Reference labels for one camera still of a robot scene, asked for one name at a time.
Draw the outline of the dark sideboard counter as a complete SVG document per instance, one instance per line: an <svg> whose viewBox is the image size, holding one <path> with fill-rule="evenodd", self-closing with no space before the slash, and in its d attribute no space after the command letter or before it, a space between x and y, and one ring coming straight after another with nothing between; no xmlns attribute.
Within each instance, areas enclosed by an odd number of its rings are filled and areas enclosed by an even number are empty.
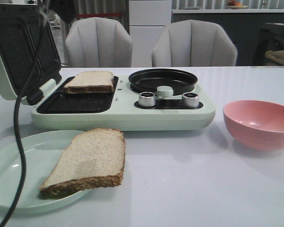
<svg viewBox="0 0 284 227"><path fill-rule="evenodd" d="M238 50L237 66L264 64L266 23L284 24L284 9L174 9L172 22L200 20L223 27Z"/></svg>

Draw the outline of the white cabinet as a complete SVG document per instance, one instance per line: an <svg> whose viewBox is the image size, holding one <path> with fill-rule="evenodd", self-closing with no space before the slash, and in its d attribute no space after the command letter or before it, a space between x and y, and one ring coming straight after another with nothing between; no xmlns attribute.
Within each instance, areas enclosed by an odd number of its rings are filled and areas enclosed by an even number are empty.
<svg viewBox="0 0 284 227"><path fill-rule="evenodd" d="M129 1L130 36L133 41L132 66L152 66L151 54L163 28L171 23L172 1Z"/></svg>

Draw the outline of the black round frying pan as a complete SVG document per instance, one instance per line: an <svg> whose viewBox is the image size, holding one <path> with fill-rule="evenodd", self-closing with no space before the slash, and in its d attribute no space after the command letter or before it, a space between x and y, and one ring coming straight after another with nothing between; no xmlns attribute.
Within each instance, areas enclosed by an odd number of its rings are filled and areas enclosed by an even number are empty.
<svg viewBox="0 0 284 227"><path fill-rule="evenodd" d="M180 95L194 89L198 81L196 75L177 69L146 69L132 73L128 78L131 89L136 92L157 92L157 87L168 86L173 95Z"/></svg>

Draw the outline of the green breakfast maker lid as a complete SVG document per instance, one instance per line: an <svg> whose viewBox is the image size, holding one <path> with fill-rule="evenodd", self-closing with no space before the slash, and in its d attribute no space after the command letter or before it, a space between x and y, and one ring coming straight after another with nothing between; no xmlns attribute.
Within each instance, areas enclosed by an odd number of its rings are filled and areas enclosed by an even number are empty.
<svg viewBox="0 0 284 227"><path fill-rule="evenodd" d="M61 61L50 25L41 30L37 5L0 3L0 95L15 100L24 92L27 105L39 103L61 81Z"/></svg>

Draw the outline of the fruit plate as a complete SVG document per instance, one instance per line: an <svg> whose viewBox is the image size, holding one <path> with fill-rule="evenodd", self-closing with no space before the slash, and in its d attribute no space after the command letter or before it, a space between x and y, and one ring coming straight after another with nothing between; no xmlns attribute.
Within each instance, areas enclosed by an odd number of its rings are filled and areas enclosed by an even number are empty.
<svg viewBox="0 0 284 227"><path fill-rule="evenodd" d="M240 2L236 0L229 0L225 3L226 9L247 9L247 5L242 5Z"/></svg>

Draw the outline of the bread slice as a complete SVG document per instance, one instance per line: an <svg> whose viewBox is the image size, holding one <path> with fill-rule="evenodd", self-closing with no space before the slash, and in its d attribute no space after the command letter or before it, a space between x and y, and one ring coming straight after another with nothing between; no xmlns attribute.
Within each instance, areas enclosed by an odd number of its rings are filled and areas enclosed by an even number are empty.
<svg viewBox="0 0 284 227"><path fill-rule="evenodd" d="M40 185L42 195L120 186L126 143L118 129L97 128L75 136Z"/></svg>
<svg viewBox="0 0 284 227"><path fill-rule="evenodd" d="M114 75L110 71L84 71L64 85L68 94L111 93L114 91Z"/></svg>

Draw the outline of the silver control knob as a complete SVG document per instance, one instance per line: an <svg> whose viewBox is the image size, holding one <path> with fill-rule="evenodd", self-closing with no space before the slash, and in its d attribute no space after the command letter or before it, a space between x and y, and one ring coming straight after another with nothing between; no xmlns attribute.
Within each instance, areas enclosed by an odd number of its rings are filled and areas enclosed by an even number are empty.
<svg viewBox="0 0 284 227"><path fill-rule="evenodd" d="M138 98L138 104L142 107L153 107L156 104L156 97L153 92L141 92Z"/></svg>
<svg viewBox="0 0 284 227"><path fill-rule="evenodd" d="M199 95L192 92L183 93L181 104L187 108L197 108L199 106Z"/></svg>

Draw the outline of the right beige chair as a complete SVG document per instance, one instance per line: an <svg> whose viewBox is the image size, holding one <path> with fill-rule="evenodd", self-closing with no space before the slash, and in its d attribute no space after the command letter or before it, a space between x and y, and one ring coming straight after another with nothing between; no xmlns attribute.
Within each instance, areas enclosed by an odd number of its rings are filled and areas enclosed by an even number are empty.
<svg viewBox="0 0 284 227"><path fill-rule="evenodd" d="M152 51L153 67L235 66L238 51L216 23L185 20L164 27Z"/></svg>

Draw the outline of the pink bowl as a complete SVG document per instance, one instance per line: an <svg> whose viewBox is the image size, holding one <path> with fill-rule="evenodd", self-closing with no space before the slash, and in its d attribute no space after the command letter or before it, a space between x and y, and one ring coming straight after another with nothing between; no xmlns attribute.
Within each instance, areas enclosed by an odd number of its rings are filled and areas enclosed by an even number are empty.
<svg viewBox="0 0 284 227"><path fill-rule="evenodd" d="M284 105L239 100L223 107L225 126L238 142L259 150L284 149Z"/></svg>

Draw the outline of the left beige chair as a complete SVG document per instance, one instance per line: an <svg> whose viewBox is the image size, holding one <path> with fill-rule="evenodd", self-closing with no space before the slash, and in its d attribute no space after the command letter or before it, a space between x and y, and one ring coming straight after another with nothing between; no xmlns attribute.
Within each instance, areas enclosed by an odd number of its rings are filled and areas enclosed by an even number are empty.
<svg viewBox="0 0 284 227"><path fill-rule="evenodd" d="M75 21L65 40L67 64L73 68L127 68L133 43L116 20L92 17Z"/></svg>

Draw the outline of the green breakfast maker base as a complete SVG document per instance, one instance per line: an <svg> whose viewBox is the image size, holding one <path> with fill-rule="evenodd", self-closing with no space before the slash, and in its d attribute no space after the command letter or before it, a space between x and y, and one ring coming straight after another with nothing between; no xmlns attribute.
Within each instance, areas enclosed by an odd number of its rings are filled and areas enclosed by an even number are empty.
<svg viewBox="0 0 284 227"><path fill-rule="evenodd" d="M122 131L178 131L207 127L214 119L215 107L208 95L195 84L193 93L199 105L182 105L182 96L156 100L154 107L138 106L139 94L130 88L126 75L114 77L114 92L102 94L66 94L67 78L50 91L31 114L40 128L81 130L113 128Z"/></svg>

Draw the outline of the left silver control knob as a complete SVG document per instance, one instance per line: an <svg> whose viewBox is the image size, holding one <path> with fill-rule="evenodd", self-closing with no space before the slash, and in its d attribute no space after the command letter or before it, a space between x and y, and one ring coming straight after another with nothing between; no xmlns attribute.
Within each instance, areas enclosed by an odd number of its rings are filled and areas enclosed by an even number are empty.
<svg viewBox="0 0 284 227"><path fill-rule="evenodd" d="M138 104L142 107L153 107L156 104L156 97L153 92L141 92L138 98Z"/></svg>

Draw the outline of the red barrier belt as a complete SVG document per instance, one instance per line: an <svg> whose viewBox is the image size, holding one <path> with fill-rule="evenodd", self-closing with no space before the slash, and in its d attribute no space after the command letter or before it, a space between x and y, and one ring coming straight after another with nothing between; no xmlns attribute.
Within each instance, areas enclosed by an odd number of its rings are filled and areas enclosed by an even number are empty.
<svg viewBox="0 0 284 227"><path fill-rule="evenodd" d="M114 13L98 13L98 14L78 14L76 18L91 18L91 17L122 17L122 12Z"/></svg>

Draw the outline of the right silver control knob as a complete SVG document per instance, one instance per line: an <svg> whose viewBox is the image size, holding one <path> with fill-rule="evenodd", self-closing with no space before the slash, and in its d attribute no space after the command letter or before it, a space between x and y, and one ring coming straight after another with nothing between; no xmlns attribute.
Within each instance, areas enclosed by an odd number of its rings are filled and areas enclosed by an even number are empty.
<svg viewBox="0 0 284 227"><path fill-rule="evenodd" d="M199 95L192 92L183 93L181 104L187 108L197 108L199 106Z"/></svg>

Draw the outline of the light green plate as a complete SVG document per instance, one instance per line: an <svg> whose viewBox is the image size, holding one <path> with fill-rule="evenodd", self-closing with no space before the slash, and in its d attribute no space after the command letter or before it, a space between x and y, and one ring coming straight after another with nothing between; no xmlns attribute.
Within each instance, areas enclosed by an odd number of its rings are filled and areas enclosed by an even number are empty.
<svg viewBox="0 0 284 227"><path fill-rule="evenodd" d="M69 205L89 193L89 190L58 197L43 197L41 183L48 177L59 156L80 131L42 132L22 139L27 162L24 187L15 209L16 214L37 214ZM21 160L16 143L0 150L0 210L12 204L21 177Z"/></svg>

